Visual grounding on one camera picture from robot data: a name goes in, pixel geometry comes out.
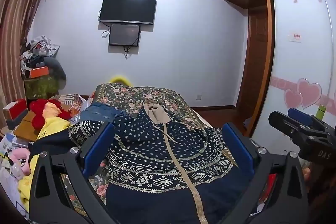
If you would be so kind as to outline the right hand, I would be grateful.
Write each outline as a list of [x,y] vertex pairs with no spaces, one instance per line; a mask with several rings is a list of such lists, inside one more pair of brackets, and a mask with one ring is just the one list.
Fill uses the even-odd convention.
[[311,176],[311,169],[309,167],[305,167],[302,169],[303,172],[303,178],[305,181],[309,181]]

